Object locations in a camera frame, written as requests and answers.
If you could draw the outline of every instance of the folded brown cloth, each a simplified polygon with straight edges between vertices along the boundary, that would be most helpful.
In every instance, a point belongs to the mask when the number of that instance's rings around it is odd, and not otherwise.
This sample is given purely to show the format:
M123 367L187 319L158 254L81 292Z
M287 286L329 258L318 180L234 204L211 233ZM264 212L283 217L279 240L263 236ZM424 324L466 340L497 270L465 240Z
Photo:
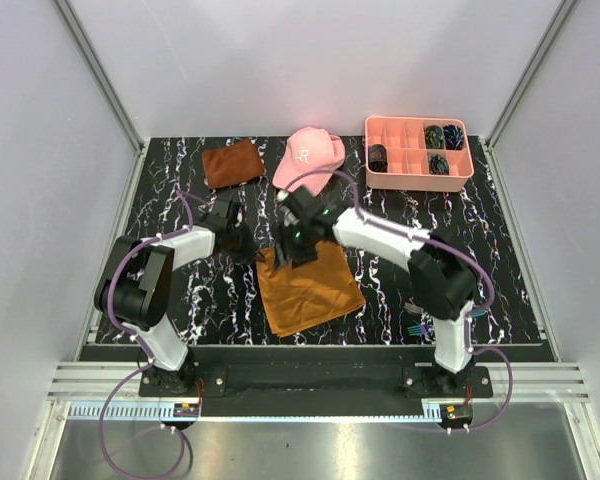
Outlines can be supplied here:
M342 247L331 242L316 245L318 260L275 270L274 248L260 250L256 262L264 311L271 331L281 337L314 327L364 305Z
M230 147L202 152L209 188L222 188L264 175L258 148L248 138Z

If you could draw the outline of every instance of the cap logo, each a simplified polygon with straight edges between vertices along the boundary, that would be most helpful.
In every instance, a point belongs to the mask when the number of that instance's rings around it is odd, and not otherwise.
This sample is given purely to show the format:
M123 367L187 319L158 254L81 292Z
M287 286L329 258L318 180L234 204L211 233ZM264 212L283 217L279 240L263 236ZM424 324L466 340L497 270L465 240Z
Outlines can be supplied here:
M296 160L299 162L309 163L309 150L304 147L300 147Z

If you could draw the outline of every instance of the black marble tabletop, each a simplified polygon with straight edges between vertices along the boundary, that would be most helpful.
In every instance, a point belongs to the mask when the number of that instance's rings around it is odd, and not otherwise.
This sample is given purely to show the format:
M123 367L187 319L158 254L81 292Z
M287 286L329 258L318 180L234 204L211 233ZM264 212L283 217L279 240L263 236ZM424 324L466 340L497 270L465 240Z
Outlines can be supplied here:
M237 187L210 190L205 184L202 152L231 145L242 138L154 138L138 183L127 233L154 236L184 225L186 214L176 189L191 191L213 201L218 195L246 205L246 221L258 246L273 244L271 225L275 208L272 178L286 137L255 137L266 168L265 177ZM505 224L495 185L482 147L470 138L475 175L460 193L371 190L365 186L364 145L361 137L342 137L346 147L344 171L358 180L364 207L382 217L410 226L457 228L458 236L491 274L496 299L488 314L477 318L473 341L479 344L540 342L527 290ZM344 180L332 178L321 193L325 200L351 195ZM192 203L194 215L202 210ZM234 265L216 256L174 272L169 318L189 344L325 344L382 345L430 343L435 338L409 336L407 328L430 323L426 315L404 308L413 301L409 275L401 268L362 250L346 249L349 266L366 299L351 314L296 335L278 338L267 323L258 292L255 266ZM96 344L127 344L103 318Z

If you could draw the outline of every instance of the cap brim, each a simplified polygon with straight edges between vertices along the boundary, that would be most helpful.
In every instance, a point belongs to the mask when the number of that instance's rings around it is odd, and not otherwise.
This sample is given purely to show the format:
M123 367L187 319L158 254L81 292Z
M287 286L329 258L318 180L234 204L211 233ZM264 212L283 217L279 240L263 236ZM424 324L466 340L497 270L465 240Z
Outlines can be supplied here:
M306 173L306 171L301 172L297 168L295 168L293 159L291 158L289 152L287 152L284 154L284 157L282 157L282 161L280 162L280 165L278 165L276 173L273 175L273 186L276 188L287 190L289 184L303 173ZM325 187L325 185L329 183L329 180L332 176L333 175L331 173L315 173L313 175L307 175L306 177L302 178L301 180L298 180L293 185L291 185L291 187L288 188L288 190L293 192L300 185L302 185L307 190L309 190L309 192L311 192L311 195L315 197L320 193L320 191Z

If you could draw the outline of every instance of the pink baseball cap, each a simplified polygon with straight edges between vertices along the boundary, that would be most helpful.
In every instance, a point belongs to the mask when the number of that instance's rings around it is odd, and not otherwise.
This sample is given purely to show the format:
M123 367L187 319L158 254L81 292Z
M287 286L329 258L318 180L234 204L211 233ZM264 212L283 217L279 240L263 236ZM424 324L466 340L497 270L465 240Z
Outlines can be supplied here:
M273 176L273 186L286 189L298 176L311 170L330 170L340 168L344 162L344 144L340 137L329 135L326 130L306 127L298 130L287 140L287 150ZM294 191L303 185L313 196L329 182L331 173L308 175L294 183Z

